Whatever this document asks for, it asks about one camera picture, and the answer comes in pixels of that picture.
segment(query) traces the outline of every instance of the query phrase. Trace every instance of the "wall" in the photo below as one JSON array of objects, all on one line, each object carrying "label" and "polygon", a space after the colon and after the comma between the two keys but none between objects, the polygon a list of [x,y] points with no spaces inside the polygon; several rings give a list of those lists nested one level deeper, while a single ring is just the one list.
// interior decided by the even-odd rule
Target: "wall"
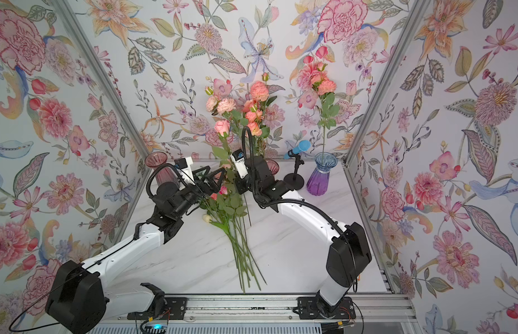
[{"label": "wall", "polygon": [[69,4],[90,42],[109,53],[105,58],[110,61],[103,60],[109,76],[148,148],[195,158],[211,157],[210,146],[220,145],[213,130],[216,117],[205,108],[204,87],[215,79],[229,81],[225,89],[232,89],[231,96],[242,106],[250,84],[263,71],[269,72],[270,91],[278,97],[267,111],[273,136],[266,155],[284,154],[302,139],[313,143],[307,158],[321,151],[319,113],[312,103],[300,103],[307,98],[304,82],[311,73],[304,61],[309,56],[326,63],[329,78],[337,84],[341,112],[337,125],[327,130],[326,149],[342,156],[410,6],[409,0]]},{"label": "wall", "polygon": [[132,210],[145,168],[94,78],[48,1],[0,2],[0,334]]},{"label": "wall", "polygon": [[429,334],[518,332],[518,0],[434,0],[350,173]]}]

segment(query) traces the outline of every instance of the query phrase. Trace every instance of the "purple glass vase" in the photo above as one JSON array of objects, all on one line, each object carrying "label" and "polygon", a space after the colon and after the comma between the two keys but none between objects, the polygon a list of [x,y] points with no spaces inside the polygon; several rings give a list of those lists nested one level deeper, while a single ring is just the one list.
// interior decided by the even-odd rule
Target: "purple glass vase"
[{"label": "purple glass vase", "polygon": [[[166,155],[166,153],[153,152],[146,157],[144,163],[146,164],[146,166],[156,169],[158,166],[165,164],[167,160],[168,156]],[[161,185],[165,182],[177,183],[175,174],[173,170],[171,170],[169,167],[165,167],[161,171],[159,171],[155,176],[155,179],[157,180],[158,185]]]},{"label": "purple glass vase", "polygon": [[322,196],[329,184],[329,171],[337,165],[337,158],[331,153],[323,152],[315,156],[316,168],[307,181],[307,191],[311,195]]}]

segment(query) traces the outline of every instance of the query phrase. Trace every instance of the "blue microphone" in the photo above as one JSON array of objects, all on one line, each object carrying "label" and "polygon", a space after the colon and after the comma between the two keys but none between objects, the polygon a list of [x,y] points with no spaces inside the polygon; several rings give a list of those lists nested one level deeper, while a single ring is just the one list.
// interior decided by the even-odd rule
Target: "blue microphone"
[{"label": "blue microphone", "polygon": [[[293,154],[298,154],[300,152],[305,152],[305,151],[309,150],[310,147],[311,147],[310,141],[301,141],[295,148],[292,149],[292,152],[293,152]],[[283,156],[283,159],[290,159],[288,152],[285,153],[285,155]]]}]

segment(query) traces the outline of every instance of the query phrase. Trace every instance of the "white marble table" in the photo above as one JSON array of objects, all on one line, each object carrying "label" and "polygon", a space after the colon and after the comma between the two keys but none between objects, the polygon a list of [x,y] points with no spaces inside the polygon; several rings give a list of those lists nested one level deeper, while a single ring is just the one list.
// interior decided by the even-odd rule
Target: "white marble table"
[{"label": "white marble table", "polygon": [[[209,163],[196,163],[194,167]],[[282,179],[294,168],[294,162],[279,162],[276,178]],[[306,162],[299,173],[307,181],[315,163]],[[329,190],[316,197],[305,187],[299,191],[310,203],[345,223],[361,218],[342,167],[331,172]],[[246,194],[251,227],[247,223],[248,245],[267,284],[253,293],[313,293],[326,278],[328,247],[295,221],[272,209],[260,209],[249,193]],[[140,198],[124,236],[133,234],[134,225],[144,222],[153,213],[153,202],[146,193]],[[169,243],[153,250],[118,277],[113,286],[117,290],[130,289],[142,282],[155,284],[166,293],[241,293],[231,244],[226,235],[202,220],[198,209],[185,217],[179,233]],[[358,292],[385,292],[375,259],[362,272]]]}]

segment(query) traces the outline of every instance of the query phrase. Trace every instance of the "wire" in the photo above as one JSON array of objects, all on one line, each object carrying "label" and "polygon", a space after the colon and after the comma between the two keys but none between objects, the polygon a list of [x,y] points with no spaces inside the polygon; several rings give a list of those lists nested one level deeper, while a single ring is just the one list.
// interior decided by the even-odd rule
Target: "wire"
[{"label": "wire", "polygon": [[119,249],[113,251],[112,253],[110,253],[109,255],[107,255],[106,257],[102,258],[101,260],[98,260],[97,262],[95,262],[94,264],[91,264],[90,266],[88,266],[88,268],[83,268],[81,270],[81,272],[79,272],[78,274],[70,277],[69,279],[67,279],[64,283],[62,283],[61,285],[57,286],[55,289],[49,291],[48,293],[44,294],[42,297],[38,298],[37,301],[35,301],[34,303],[32,303],[28,308],[24,309],[11,323],[10,323],[10,326],[8,326],[8,330],[11,331],[11,332],[14,332],[14,333],[20,333],[20,332],[28,332],[28,331],[32,331],[32,330],[37,330],[37,329],[40,329],[40,328],[44,328],[44,327],[49,327],[49,326],[54,326],[54,325],[59,325],[60,323],[59,322],[55,322],[55,323],[51,323],[51,324],[47,324],[47,325],[43,325],[43,326],[40,326],[40,327],[34,327],[34,328],[30,328],[30,329],[22,329],[22,330],[18,330],[18,329],[12,329],[12,325],[14,325],[14,323],[22,316],[24,315],[31,307],[33,307],[34,305],[36,305],[36,303],[38,303],[39,301],[41,301],[43,298],[47,297],[48,295],[50,295],[53,291],[57,290],[58,288],[62,287],[64,284],[68,283],[69,281],[71,281],[72,279],[74,278],[77,278],[78,276],[80,276],[83,272],[85,271],[88,271],[90,268],[92,268],[93,266],[95,266],[96,264],[101,264],[101,262],[108,258],[109,256],[113,255],[115,252],[117,251],[120,251],[122,250],[124,247],[128,246],[129,244],[131,244],[133,242],[133,240],[129,241],[127,244],[124,244],[122,247],[120,247]]}]

